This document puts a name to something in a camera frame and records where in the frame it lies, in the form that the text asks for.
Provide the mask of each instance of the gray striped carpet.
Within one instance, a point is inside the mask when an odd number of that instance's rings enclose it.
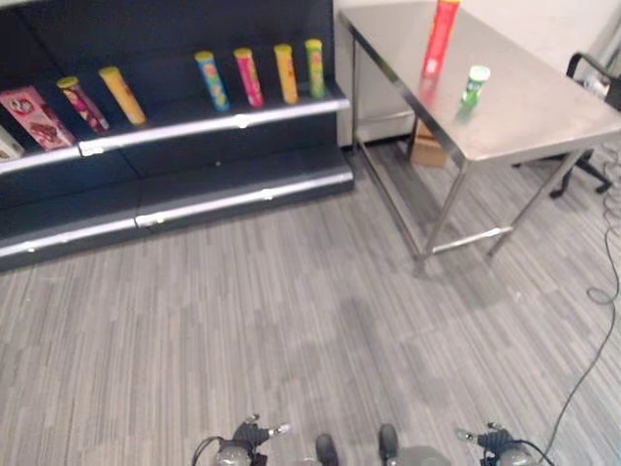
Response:
[[[373,151],[427,230],[454,169]],[[493,261],[478,244],[415,277],[355,165],[347,195],[1,275],[0,464],[188,464],[254,412],[293,424],[267,444],[273,464],[312,456],[323,431],[344,464],[377,464],[385,421],[456,465],[480,450],[455,427],[497,420],[543,446],[609,322],[585,295],[611,285],[596,182],[577,173]],[[445,238],[511,217],[551,168],[479,174]],[[620,355],[617,331],[561,425],[559,464],[618,464]]]

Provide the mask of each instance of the table top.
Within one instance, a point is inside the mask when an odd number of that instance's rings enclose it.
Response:
[[[458,162],[517,163],[621,134],[621,114],[463,8],[440,76],[421,78],[435,8],[344,9],[341,21]],[[467,111],[461,96],[473,65],[492,74]]]

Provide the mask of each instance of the office chair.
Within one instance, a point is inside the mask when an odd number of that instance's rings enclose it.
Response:
[[[589,65],[591,65],[595,70],[597,70],[602,76],[606,77],[610,86],[608,88],[607,94],[604,98],[604,101],[613,109],[617,111],[621,111],[621,77],[614,77],[609,74],[609,72],[598,63],[595,58],[593,58],[588,53],[578,52],[572,56],[570,60],[570,65],[567,68],[567,76],[573,79],[573,75],[575,74],[575,69],[578,66],[580,60],[586,61]],[[598,186],[596,191],[599,194],[603,194],[610,189],[612,186],[612,182],[605,177],[605,175],[595,168],[591,164],[591,156],[593,155],[593,150],[586,150],[578,161],[575,162],[575,166],[584,170],[586,173],[591,175],[592,177],[597,178],[602,184]],[[565,154],[553,155],[548,157],[549,160],[562,160],[565,157]],[[555,189],[550,193],[550,197],[552,199],[556,199],[557,197],[561,197],[563,193],[567,190],[568,185],[570,184],[570,178],[572,177],[573,169],[569,170],[569,172],[563,177],[563,181],[561,183],[561,187],[559,189]]]

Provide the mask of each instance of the wall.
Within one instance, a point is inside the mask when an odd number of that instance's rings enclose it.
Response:
[[[400,0],[335,0],[341,8]],[[462,8],[482,19],[524,47],[559,73],[564,73],[572,53],[588,50],[597,56],[608,42],[620,18],[618,0],[463,0]],[[351,95],[351,37],[336,21],[337,81]],[[360,89],[363,99],[360,117],[376,117],[407,110],[396,91],[364,54],[361,60]],[[339,142],[350,144],[349,114],[339,119]],[[366,125],[360,129],[365,140],[406,134],[411,118]]]

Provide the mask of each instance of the box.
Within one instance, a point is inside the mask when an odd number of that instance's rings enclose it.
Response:
[[[0,103],[44,150],[69,148],[76,142],[33,86],[5,90]]]
[[[0,126],[0,163],[15,160],[23,155],[23,147],[9,132]]]
[[[429,128],[419,120],[416,125],[416,135],[414,136],[409,161],[425,167],[443,168],[447,159],[448,154],[442,150]]]

